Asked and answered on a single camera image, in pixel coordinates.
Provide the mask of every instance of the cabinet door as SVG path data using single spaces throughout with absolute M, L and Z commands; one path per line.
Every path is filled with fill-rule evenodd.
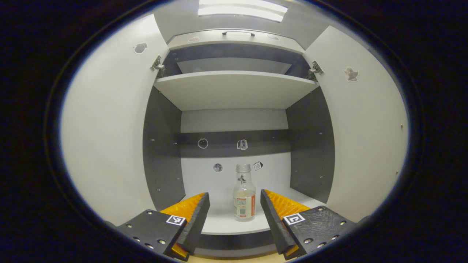
M 91 208 L 115 225 L 154 209 L 143 169 L 143 123 L 158 72 L 150 66 L 168 51 L 153 14 L 134 20 L 90 53 L 63 105 L 60 139 L 70 177 Z
M 333 125 L 335 171 L 327 206 L 358 221 L 386 198 L 402 168 L 409 128 L 403 99 L 383 65 L 336 28 L 329 26 L 303 56 L 323 70 L 315 75 Z M 357 72 L 355 81 L 348 67 Z

